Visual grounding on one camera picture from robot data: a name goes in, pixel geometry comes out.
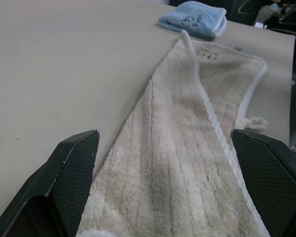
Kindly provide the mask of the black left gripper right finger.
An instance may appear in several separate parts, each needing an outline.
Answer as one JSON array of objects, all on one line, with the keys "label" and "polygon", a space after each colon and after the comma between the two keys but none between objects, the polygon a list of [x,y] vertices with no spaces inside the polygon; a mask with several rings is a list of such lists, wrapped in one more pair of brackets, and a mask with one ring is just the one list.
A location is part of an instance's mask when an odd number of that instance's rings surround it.
[{"label": "black left gripper right finger", "polygon": [[233,129],[246,189],[271,237],[296,237],[296,155],[283,142]]}]

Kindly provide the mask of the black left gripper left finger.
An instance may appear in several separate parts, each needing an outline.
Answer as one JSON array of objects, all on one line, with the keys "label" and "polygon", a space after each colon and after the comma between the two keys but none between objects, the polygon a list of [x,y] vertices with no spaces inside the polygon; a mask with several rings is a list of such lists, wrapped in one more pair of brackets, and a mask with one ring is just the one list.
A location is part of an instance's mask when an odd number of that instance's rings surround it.
[{"label": "black left gripper left finger", "polygon": [[0,237],[75,237],[93,181],[100,134],[60,142],[0,216]]}]

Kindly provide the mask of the beige towel with white trim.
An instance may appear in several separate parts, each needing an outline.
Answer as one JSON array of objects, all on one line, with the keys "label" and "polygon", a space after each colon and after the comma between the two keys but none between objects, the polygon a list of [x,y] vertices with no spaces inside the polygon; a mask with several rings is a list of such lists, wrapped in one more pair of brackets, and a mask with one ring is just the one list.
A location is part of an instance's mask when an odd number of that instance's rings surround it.
[{"label": "beige towel with white trim", "polygon": [[269,237],[230,138],[266,63],[182,31],[97,174],[76,237]]}]

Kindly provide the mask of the folded light blue towel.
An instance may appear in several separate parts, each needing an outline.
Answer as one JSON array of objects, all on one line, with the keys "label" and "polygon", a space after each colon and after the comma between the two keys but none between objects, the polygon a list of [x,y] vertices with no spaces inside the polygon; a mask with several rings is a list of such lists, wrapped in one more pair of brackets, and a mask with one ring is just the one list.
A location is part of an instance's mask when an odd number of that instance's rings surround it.
[{"label": "folded light blue towel", "polygon": [[215,40],[226,29],[226,10],[197,1],[186,1],[160,17],[157,24],[175,32],[185,30],[192,36]]}]

